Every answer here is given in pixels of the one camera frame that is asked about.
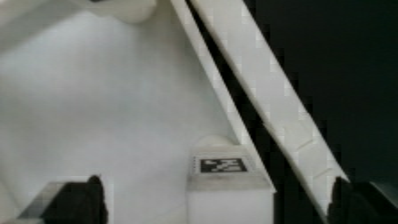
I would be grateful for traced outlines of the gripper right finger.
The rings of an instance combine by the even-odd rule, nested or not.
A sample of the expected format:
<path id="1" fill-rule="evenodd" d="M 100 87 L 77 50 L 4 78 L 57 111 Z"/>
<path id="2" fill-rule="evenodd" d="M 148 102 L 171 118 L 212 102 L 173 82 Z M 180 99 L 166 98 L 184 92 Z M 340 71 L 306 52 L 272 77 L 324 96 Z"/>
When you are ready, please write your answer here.
<path id="1" fill-rule="evenodd" d="M 329 224 L 398 224 L 398 185 L 336 179 Z"/>

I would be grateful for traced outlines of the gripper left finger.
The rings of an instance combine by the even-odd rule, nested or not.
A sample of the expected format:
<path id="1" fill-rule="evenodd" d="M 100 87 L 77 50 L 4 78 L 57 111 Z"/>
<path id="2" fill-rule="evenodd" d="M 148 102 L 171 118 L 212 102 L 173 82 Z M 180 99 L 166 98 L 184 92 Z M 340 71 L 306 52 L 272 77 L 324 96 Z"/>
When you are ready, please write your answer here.
<path id="1" fill-rule="evenodd" d="M 50 182 L 22 214 L 18 224 L 109 224 L 105 189 L 97 175 L 84 182 Z"/>

